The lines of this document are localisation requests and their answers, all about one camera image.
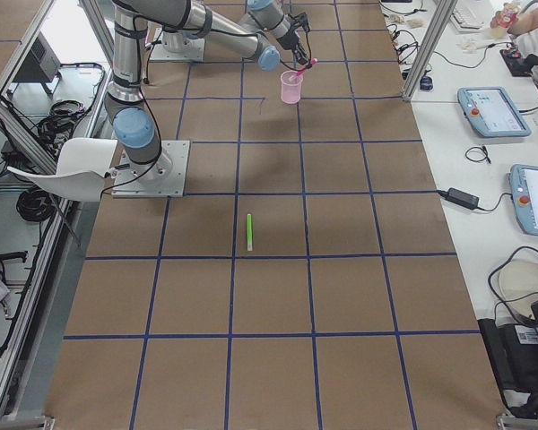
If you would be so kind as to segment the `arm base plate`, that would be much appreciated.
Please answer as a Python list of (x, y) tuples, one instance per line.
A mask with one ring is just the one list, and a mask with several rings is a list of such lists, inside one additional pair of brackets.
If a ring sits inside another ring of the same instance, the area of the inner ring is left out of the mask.
[(128, 164), (115, 174), (111, 195), (115, 198), (161, 198), (184, 195), (190, 141), (166, 140), (161, 143), (161, 156), (148, 173), (148, 167), (132, 164), (121, 150), (119, 164)]
[(162, 63), (201, 63), (204, 60), (204, 48), (203, 39), (191, 39), (185, 32), (159, 29), (152, 42), (150, 59)]

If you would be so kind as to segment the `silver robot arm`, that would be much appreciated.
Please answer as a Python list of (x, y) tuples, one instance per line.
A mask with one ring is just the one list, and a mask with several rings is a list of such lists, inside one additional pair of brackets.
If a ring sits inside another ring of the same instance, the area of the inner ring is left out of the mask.
[(185, 54), (191, 50), (203, 49), (204, 44), (204, 40), (194, 38), (187, 31), (174, 30), (168, 26), (161, 26), (152, 41), (154, 47), (161, 47), (170, 54)]
[(129, 158), (133, 180), (163, 185), (173, 168), (157, 122), (143, 95), (152, 48), (165, 62), (200, 62), (207, 43), (272, 71), (281, 52), (299, 65), (310, 61), (310, 47), (299, 38), (309, 32), (305, 13), (285, 13), (276, 1), (249, 1), (239, 21), (201, 1), (116, 1), (112, 78), (104, 106), (114, 134)]

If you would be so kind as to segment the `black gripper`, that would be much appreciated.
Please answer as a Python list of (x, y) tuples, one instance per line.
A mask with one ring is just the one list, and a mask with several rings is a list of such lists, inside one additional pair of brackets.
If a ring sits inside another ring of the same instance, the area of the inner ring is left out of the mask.
[(310, 32), (307, 14), (305, 12), (299, 13), (298, 15), (288, 14), (283, 18), (283, 23), (287, 23), (288, 28), (285, 34), (280, 36), (277, 41), (282, 48), (292, 52), (293, 57), (298, 64), (308, 64), (310, 54), (306, 52), (298, 34), (298, 28), (302, 28), (306, 35)]

